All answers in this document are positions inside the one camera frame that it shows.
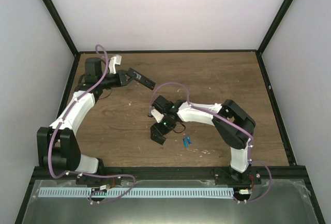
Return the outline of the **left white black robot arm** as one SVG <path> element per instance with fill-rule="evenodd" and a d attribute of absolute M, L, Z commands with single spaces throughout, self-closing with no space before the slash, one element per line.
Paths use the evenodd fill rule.
<path fill-rule="evenodd" d="M 103 91 L 129 83 L 128 71 L 115 68 L 121 64 L 121 60 L 120 55 L 114 55 L 106 61 L 98 57 L 87 58 L 85 73 L 79 77 L 68 106 L 50 126 L 37 131 L 39 164 L 48 168 L 53 178 L 69 173 L 79 176 L 87 173 L 87 178 L 95 185 L 105 180 L 102 159 L 83 155 L 76 134 Z"/>

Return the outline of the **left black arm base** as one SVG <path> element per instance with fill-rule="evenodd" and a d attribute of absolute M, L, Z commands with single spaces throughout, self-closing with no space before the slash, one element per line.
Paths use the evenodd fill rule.
<path fill-rule="evenodd" d="M 108 167 L 108 166 L 99 166 L 96 175 L 101 176 L 108 176 L 108 175 L 119 175 L 123 173 L 123 169 L 120 167 Z M 87 176 L 83 175 L 81 178 L 77 179 L 78 184 L 85 184 L 90 186 L 97 186 L 97 185 L 112 185 L 117 184 L 120 179 L 113 179 L 113 178 L 99 178 L 95 176 Z"/>

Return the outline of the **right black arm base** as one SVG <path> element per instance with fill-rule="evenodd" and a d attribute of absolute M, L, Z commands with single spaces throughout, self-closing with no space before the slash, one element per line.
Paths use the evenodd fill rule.
<path fill-rule="evenodd" d="M 223 185 L 249 185 L 251 183 L 260 185 L 261 179 L 256 177 L 258 173 L 257 170 L 252 168 L 252 165 L 249 164 L 248 168 L 244 172 L 238 172 L 231 168 L 227 167 L 217 167 L 214 170 L 214 178 L 216 184 Z"/>

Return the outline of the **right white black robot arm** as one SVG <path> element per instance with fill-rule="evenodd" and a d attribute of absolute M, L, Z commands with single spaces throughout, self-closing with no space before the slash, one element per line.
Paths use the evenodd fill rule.
<path fill-rule="evenodd" d="M 256 123 L 233 100 L 215 104 L 197 104 L 188 100 L 173 103 L 160 95 L 152 103 L 149 117 L 156 121 L 150 128 L 151 139 L 160 145 L 164 144 L 165 135 L 174 131 L 177 124 L 195 122 L 215 127 L 230 147 L 231 181 L 242 184 L 248 178 Z"/>

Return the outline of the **black remote control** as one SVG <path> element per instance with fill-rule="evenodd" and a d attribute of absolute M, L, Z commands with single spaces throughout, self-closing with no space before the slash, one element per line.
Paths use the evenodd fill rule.
<path fill-rule="evenodd" d="M 140 72 L 134 70 L 133 68 L 129 68 L 128 73 L 135 81 L 146 86 L 147 88 L 151 90 L 155 88 L 156 83 L 154 81 L 142 75 Z"/>

